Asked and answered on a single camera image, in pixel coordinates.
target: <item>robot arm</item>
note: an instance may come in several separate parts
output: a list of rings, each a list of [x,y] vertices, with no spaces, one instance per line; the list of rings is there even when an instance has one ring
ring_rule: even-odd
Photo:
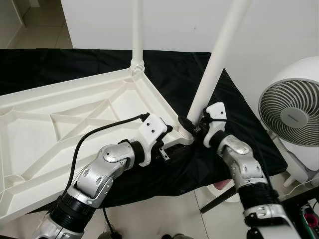
[[[251,147],[233,135],[224,132],[225,122],[209,119],[226,119],[222,103],[205,109],[201,129],[208,128],[204,138],[206,147],[214,147],[227,164],[244,207],[245,223],[251,229],[248,239],[300,239],[287,217],[277,194],[265,177]]]
[[[148,115],[133,140],[102,147],[57,200],[32,235],[32,239],[80,239],[95,210],[100,207],[113,181],[135,164],[146,166],[151,150],[172,130],[161,118]]]

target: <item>black cable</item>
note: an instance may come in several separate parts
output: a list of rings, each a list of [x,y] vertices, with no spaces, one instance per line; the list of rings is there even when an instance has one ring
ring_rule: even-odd
[[[106,215],[106,209],[105,209],[105,208],[102,208],[102,210],[103,210],[103,214],[104,214],[106,223],[108,224],[108,226],[109,226],[109,228],[110,228],[111,234],[114,235],[113,228],[112,228],[111,223],[110,223],[110,221],[109,221],[109,219],[108,219],[108,216]]]
[[[317,203],[318,203],[318,201],[316,201],[315,204],[313,205],[313,210],[314,210],[314,208],[315,208],[315,206],[316,206]]]
[[[105,130],[105,129],[108,129],[108,128],[111,128],[111,127],[114,127],[114,126],[118,126],[120,124],[128,123],[128,122],[131,122],[131,121],[134,121],[134,120],[137,120],[137,119],[145,120],[148,116],[149,116],[149,113],[142,114],[142,115],[130,118],[130,119],[122,120],[122,121],[119,121],[119,122],[116,122],[116,123],[112,123],[112,124],[109,124],[109,125],[105,125],[105,126],[96,128],[96,129],[88,132],[87,134],[85,134],[80,139],[80,141],[78,142],[78,144],[75,147],[74,154],[73,154],[73,159],[72,159],[72,164],[71,164],[71,171],[70,171],[69,181],[68,181],[68,183],[67,183],[67,185],[66,185],[66,187],[64,189],[64,192],[62,193],[62,195],[64,195],[67,192],[68,188],[71,186],[71,183],[72,183],[72,180],[73,180],[73,176],[74,176],[74,171],[75,171],[76,158],[78,156],[78,152],[79,152],[81,144],[83,143],[83,141],[87,137],[91,136],[92,134],[94,134],[96,132],[99,132],[99,131],[102,131],[102,130]]]
[[[240,124],[240,123],[238,123],[238,122],[236,122],[236,121],[230,120],[230,119],[226,119],[226,120],[225,120],[225,119],[211,119],[211,121],[233,123],[233,124],[235,124],[235,125],[241,127],[243,130],[245,130],[245,132],[253,139],[253,141],[255,142],[255,146],[256,146],[256,149],[257,149],[257,151],[258,151],[258,154],[259,154],[259,156],[260,156],[260,159],[261,159],[261,161],[262,161],[262,166],[263,166],[263,171],[264,171],[265,177],[266,177],[266,179],[267,179],[267,182],[268,182],[268,184],[269,184],[270,189],[273,191],[274,188],[273,188],[273,186],[272,186],[272,184],[271,184],[271,182],[270,182],[269,173],[268,173],[268,169],[267,169],[267,165],[266,165],[264,156],[263,156],[263,154],[262,154],[262,152],[261,152],[261,149],[260,149],[260,147],[259,147],[259,145],[258,145],[258,142],[256,141],[255,137],[252,135],[252,133],[250,133],[250,132],[245,128],[245,126],[243,126],[242,124]]]

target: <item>floor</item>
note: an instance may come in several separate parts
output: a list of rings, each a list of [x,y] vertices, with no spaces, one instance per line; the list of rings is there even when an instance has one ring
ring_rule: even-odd
[[[73,48],[59,0],[39,0],[23,16],[25,32],[12,48]]]
[[[271,177],[274,188],[280,195],[289,193],[282,186],[287,173]],[[298,187],[293,194],[305,190]],[[213,200],[206,187],[196,189],[179,197],[153,197],[151,199],[108,209],[111,223],[122,234],[123,239],[160,239],[164,234],[183,233],[194,239],[245,239],[248,227],[245,225],[240,202],[224,202],[205,214],[199,209]],[[1,235],[27,239],[36,229],[45,212],[24,215],[6,225]],[[104,230],[105,219],[102,210],[97,210],[86,227],[83,239],[95,239]]]

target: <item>pink object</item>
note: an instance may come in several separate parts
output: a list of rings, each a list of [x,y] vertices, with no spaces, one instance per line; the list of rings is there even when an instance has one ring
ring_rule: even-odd
[[[310,213],[304,214],[304,217],[308,223],[308,226],[314,228],[318,225],[318,219]]]
[[[218,183],[214,183],[214,187],[218,190],[222,190],[227,185],[227,183],[229,183],[229,181],[230,179],[226,179]]]

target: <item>white wall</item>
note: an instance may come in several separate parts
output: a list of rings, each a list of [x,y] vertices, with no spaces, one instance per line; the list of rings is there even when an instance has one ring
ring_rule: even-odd
[[[318,55],[318,0],[255,0],[226,70],[258,115],[285,66]],[[146,0],[145,49],[212,51],[230,0]],[[62,0],[74,48],[131,49],[131,0]]]
[[[30,7],[29,0],[14,0],[15,5],[18,8],[20,16],[24,16]]]
[[[7,48],[22,27],[12,0],[0,0],[0,48]]]

